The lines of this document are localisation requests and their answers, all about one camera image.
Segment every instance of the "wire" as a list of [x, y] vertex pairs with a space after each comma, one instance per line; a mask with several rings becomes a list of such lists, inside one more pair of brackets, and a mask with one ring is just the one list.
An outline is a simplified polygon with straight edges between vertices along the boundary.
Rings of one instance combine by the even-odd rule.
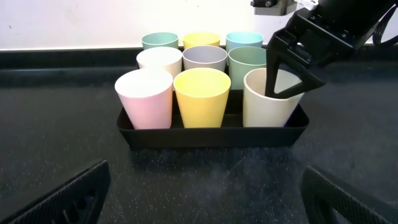
[[396, 43], [398, 43], [398, 35], [391, 38], [390, 40], [387, 40], [385, 42], [381, 42], [381, 38], [383, 37], [383, 33], [386, 30], [386, 27], [388, 25], [388, 22], [390, 21], [392, 15], [394, 15], [394, 12], [396, 11], [397, 6], [392, 7], [386, 15], [381, 19], [379, 24], [374, 30], [373, 33], [373, 44], [377, 47], [388, 47], [392, 46]]

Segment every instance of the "cup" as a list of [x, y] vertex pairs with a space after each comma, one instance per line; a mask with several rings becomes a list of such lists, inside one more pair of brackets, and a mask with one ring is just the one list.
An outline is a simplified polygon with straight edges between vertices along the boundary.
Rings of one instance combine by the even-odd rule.
[[262, 47], [263, 41], [264, 37], [257, 32], [232, 32], [226, 36], [225, 48], [229, 52], [237, 47]]
[[172, 124], [173, 76], [143, 68], [121, 76], [114, 88], [134, 129], [164, 129]]
[[185, 35], [183, 38], [184, 49], [187, 50], [194, 46], [220, 46], [220, 36], [211, 32], [195, 32]]
[[219, 128], [223, 121], [231, 80], [214, 68], [193, 68], [174, 79], [185, 128]]
[[266, 50], [259, 47], [237, 47], [228, 52], [228, 58], [232, 90], [243, 89], [244, 76], [251, 70], [267, 65]]
[[142, 39], [144, 50], [153, 47], [173, 47], [178, 49], [178, 35], [169, 32], [157, 32], [145, 35]]
[[139, 68], [161, 68], [176, 77], [182, 69], [182, 53], [172, 47], [154, 47], [140, 52], [137, 62]]
[[[244, 127], [283, 127], [304, 95], [302, 93], [288, 99], [266, 97], [266, 78], [266, 68], [252, 70], [244, 77]], [[280, 93], [300, 82], [294, 74], [279, 69], [275, 92]]]
[[182, 58], [186, 70], [191, 68], [214, 68], [223, 72], [228, 54], [221, 47], [196, 46], [184, 50]]

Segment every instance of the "white wall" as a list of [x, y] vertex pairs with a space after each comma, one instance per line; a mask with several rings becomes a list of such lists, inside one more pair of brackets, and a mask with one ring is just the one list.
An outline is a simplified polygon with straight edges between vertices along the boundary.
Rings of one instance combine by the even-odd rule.
[[[143, 35], [159, 31], [181, 39], [198, 30], [222, 37], [254, 30], [267, 43], [291, 15], [255, 16], [250, 1], [0, 0], [0, 50], [140, 47]], [[386, 38], [397, 35], [397, 14]]]

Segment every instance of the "tray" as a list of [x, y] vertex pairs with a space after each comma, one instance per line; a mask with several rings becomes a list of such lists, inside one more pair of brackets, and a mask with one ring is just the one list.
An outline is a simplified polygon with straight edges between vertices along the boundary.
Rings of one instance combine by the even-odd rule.
[[283, 128], [244, 128], [243, 91], [231, 90], [221, 128], [183, 127], [177, 98], [173, 92], [173, 117], [170, 129], [135, 130], [124, 108], [117, 125], [131, 150], [175, 147], [282, 147], [291, 146], [309, 124], [300, 105]]

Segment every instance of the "light pink cup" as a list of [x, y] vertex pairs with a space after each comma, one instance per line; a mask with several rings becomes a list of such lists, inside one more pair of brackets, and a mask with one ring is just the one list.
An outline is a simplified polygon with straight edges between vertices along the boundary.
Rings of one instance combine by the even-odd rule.
[[172, 124], [173, 76], [143, 68], [121, 76], [114, 88], [134, 129], [164, 129]]

